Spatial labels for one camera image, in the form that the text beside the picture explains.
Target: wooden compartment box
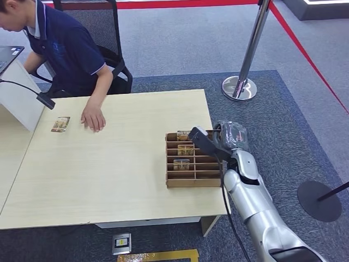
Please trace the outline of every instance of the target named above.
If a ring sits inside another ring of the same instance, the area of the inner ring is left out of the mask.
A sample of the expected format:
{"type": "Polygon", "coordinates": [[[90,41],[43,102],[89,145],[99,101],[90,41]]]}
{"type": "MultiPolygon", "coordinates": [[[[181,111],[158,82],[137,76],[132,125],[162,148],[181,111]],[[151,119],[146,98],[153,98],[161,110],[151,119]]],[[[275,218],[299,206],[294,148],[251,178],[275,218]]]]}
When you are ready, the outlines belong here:
{"type": "Polygon", "coordinates": [[[193,145],[193,143],[190,140],[177,141],[177,133],[166,135],[167,188],[221,186],[219,166],[216,158],[206,156],[198,148],[194,148],[192,156],[179,156],[179,145],[193,145]],[[188,170],[174,170],[173,161],[179,159],[188,159],[190,162],[188,170]]]}

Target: boy's hand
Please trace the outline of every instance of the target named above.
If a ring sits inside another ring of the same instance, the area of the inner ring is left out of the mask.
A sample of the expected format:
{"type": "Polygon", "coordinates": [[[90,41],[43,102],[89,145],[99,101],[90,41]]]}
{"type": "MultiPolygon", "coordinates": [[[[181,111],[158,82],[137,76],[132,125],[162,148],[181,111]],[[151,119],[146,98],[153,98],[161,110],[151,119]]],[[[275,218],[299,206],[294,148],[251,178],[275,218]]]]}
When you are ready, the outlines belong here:
{"type": "Polygon", "coordinates": [[[101,106],[90,99],[84,107],[81,115],[81,123],[84,127],[90,127],[93,132],[99,132],[106,126],[106,119],[103,116],[101,106]]]}

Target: laptop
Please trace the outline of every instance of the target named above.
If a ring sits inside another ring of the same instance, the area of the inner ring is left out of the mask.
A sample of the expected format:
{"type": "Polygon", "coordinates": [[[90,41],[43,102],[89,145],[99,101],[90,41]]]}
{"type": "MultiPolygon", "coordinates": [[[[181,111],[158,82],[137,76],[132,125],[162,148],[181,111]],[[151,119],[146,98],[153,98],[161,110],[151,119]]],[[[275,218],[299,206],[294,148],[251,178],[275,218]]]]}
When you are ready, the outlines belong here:
{"type": "Polygon", "coordinates": [[[23,50],[23,46],[0,45],[0,75],[4,73],[11,63],[23,50]]]}

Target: yellow frame on floor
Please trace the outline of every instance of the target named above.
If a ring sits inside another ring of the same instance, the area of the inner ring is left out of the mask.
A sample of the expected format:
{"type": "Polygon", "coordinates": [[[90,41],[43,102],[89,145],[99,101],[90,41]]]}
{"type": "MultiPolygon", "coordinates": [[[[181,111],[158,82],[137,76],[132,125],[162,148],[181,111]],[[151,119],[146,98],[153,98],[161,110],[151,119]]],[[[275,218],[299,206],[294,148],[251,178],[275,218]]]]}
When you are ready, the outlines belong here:
{"type": "Polygon", "coordinates": [[[161,260],[175,260],[185,258],[190,258],[191,262],[198,262],[199,253],[197,249],[190,249],[158,253],[119,255],[118,256],[118,262],[154,262],[161,260]]]}

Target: chair backrest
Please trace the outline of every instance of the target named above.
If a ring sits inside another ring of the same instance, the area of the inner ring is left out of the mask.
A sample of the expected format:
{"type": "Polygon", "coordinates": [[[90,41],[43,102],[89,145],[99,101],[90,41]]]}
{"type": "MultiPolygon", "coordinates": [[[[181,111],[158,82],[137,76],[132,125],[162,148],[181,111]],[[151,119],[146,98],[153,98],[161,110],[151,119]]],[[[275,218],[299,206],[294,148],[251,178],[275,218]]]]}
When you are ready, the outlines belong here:
{"type": "Polygon", "coordinates": [[[112,54],[111,59],[122,60],[116,0],[54,0],[54,4],[85,27],[102,51],[108,49],[118,56],[112,54]]]}

